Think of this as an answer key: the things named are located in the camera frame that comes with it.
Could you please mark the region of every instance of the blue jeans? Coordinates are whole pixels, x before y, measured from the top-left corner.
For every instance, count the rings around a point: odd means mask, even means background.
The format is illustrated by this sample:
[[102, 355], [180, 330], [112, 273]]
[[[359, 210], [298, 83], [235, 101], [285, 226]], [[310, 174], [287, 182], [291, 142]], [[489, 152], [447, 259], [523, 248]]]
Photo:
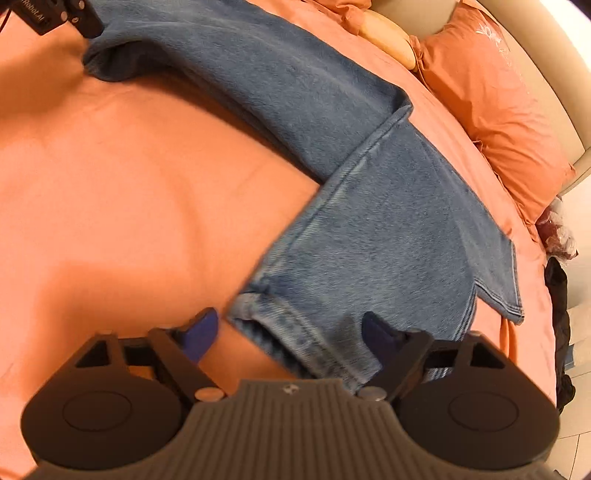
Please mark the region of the blue jeans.
[[397, 329], [458, 339], [478, 295], [522, 321], [511, 241], [408, 121], [406, 93], [244, 0], [95, 0], [107, 23], [89, 72], [174, 67], [323, 183], [270, 249], [231, 321], [301, 376], [351, 390], [379, 370], [373, 310]]

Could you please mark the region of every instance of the white floor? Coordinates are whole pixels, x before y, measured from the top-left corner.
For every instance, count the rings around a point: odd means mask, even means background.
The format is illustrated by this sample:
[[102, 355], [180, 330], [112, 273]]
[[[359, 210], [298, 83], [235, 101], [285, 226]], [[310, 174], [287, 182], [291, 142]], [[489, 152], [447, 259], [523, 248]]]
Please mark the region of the white floor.
[[560, 433], [547, 463], [569, 480], [583, 480], [591, 472], [591, 364], [567, 373], [577, 393], [560, 416]]

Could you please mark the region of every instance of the screw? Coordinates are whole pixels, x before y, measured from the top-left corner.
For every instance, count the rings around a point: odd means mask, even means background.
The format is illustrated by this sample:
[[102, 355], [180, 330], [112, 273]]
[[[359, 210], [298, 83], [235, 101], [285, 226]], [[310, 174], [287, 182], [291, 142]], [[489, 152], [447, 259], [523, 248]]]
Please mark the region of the screw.
[[214, 403], [225, 397], [224, 392], [216, 387], [204, 387], [195, 392], [195, 398], [206, 403]]
[[386, 399], [386, 391], [380, 387], [362, 387], [357, 396], [362, 400], [381, 401]]
[[297, 385], [294, 385], [293, 383], [283, 387], [283, 391], [285, 393], [287, 393], [288, 395], [294, 395], [294, 394], [298, 393], [299, 390], [300, 390], [300, 387], [298, 387]]

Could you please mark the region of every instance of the orange pillow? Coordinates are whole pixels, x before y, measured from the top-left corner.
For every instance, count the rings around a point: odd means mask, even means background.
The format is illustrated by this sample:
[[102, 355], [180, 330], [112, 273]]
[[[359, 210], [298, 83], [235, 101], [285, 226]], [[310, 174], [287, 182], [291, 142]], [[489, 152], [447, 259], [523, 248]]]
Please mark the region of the orange pillow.
[[526, 223], [535, 223], [574, 169], [514, 69], [500, 26], [461, 2], [441, 32], [410, 42], [423, 83], [480, 146]]
[[371, 0], [304, 0], [339, 23], [346, 31], [359, 35], [363, 12], [371, 7]]

